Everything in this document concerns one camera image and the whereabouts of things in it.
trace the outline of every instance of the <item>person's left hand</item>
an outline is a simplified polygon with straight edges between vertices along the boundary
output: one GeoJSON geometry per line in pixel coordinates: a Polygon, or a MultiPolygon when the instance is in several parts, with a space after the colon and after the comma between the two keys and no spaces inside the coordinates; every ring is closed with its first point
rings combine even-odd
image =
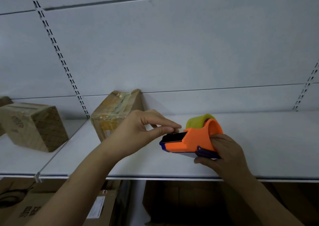
{"type": "Polygon", "coordinates": [[[102,144],[108,146],[119,159],[122,159],[164,134],[178,133],[179,128],[181,125],[165,118],[156,110],[145,112],[134,110],[102,144]],[[153,129],[147,131],[145,128],[147,124],[153,129]]]}

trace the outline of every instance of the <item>person's left arm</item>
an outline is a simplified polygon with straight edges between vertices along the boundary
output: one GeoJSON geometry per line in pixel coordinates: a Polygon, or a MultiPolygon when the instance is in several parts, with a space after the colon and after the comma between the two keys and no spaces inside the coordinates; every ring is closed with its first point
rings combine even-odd
{"type": "Polygon", "coordinates": [[[132,111],[114,133],[96,147],[76,168],[49,202],[27,226],[82,225],[111,169],[152,140],[181,125],[164,118],[155,110],[132,111]],[[154,129],[146,131],[145,125],[154,129]]]}

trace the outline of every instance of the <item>forearm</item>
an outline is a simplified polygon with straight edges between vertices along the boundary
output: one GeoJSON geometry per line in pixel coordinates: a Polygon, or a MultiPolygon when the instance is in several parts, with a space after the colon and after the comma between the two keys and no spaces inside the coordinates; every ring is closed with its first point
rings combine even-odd
{"type": "Polygon", "coordinates": [[[246,203],[255,212],[261,223],[271,225],[303,225],[293,216],[257,179],[248,180],[249,185],[239,190],[246,203]]]}
{"type": "Polygon", "coordinates": [[[106,176],[121,159],[109,141],[96,147],[27,225],[82,225],[106,176]]]}

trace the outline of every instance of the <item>hand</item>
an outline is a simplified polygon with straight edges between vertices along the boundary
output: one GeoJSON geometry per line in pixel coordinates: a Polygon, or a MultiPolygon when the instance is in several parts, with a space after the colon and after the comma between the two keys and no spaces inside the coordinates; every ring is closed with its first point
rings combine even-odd
{"type": "Polygon", "coordinates": [[[102,143],[111,147],[119,159],[137,152],[154,139],[167,134],[178,132],[181,125],[165,118],[156,110],[142,112],[132,111],[102,143]],[[150,124],[153,129],[147,131],[145,125],[150,124]]]}
{"type": "Polygon", "coordinates": [[[212,168],[227,184],[237,191],[250,188],[252,183],[257,180],[248,169],[245,155],[240,145],[225,134],[215,134],[210,138],[221,159],[212,160],[197,157],[194,163],[200,163],[212,168]]]}

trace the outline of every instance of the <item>person's right arm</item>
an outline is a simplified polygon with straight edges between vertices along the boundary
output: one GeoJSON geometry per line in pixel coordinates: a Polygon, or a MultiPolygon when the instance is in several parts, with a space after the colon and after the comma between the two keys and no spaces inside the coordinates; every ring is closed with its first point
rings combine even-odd
{"type": "Polygon", "coordinates": [[[221,159],[197,157],[194,162],[212,168],[233,187],[265,226],[303,225],[249,171],[242,148],[225,134],[211,136],[221,159]]]}

